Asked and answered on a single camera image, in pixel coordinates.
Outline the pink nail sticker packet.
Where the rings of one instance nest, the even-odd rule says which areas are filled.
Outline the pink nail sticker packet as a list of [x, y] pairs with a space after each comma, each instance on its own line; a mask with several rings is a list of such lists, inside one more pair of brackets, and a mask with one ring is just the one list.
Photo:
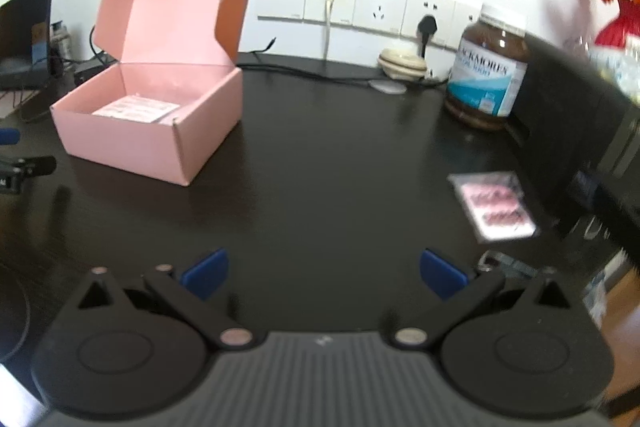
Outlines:
[[530, 239], [538, 227], [512, 171], [457, 173], [447, 176], [480, 243]]

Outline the laptop computer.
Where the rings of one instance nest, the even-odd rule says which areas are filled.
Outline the laptop computer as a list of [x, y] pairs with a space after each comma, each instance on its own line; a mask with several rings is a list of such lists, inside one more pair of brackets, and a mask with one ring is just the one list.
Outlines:
[[1, 7], [1, 90], [40, 89], [50, 78], [52, 0]]

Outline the pink cardboard box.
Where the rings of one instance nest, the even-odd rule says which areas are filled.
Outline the pink cardboard box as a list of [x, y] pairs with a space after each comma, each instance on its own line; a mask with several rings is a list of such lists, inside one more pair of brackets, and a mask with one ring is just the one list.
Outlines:
[[[189, 185], [241, 120], [248, 0], [101, 0], [94, 41], [115, 64], [51, 107], [70, 156]], [[127, 95], [179, 104], [143, 124], [93, 116]]]

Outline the brown supplement bottle white cap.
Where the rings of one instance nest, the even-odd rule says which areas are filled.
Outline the brown supplement bottle white cap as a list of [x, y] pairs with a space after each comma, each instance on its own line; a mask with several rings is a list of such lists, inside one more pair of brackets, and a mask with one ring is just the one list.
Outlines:
[[528, 61], [526, 31], [514, 12], [485, 4], [462, 32], [444, 100], [469, 126], [499, 130], [520, 92]]

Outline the black power plug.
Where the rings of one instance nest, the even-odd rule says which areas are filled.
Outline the black power plug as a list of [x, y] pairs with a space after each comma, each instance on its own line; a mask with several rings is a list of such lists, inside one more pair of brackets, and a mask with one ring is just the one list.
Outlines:
[[434, 15], [425, 15], [418, 23], [418, 35], [420, 37], [419, 56], [424, 58], [426, 47], [430, 43], [431, 38], [436, 34], [438, 29], [436, 18]]

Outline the red vase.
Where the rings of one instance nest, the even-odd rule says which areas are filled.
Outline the red vase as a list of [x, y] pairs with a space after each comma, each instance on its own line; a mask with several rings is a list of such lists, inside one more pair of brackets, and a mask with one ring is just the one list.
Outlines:
[[597, 34], [594, 40], [596, 46], [624, 50], [629, 38], [639, 38], [639, 5], [632, 1], [620, 0], [618, 7], [620, 8], [618, 17]]

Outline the white wall socket panel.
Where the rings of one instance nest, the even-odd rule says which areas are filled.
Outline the white wall socket panel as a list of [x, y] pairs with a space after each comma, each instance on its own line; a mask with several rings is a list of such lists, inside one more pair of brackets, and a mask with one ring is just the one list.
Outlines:
[[[324, 26], [326, 0], [256, 0], [261, 20], [284, 20]], [[350, 28], [378, 35], [419, 40], [418, 23], [434, 15], [437, 32], [430, 43], [453, 49], [463, 29], [480, 15], [478, 0], [335, 0], [332, 28]]]

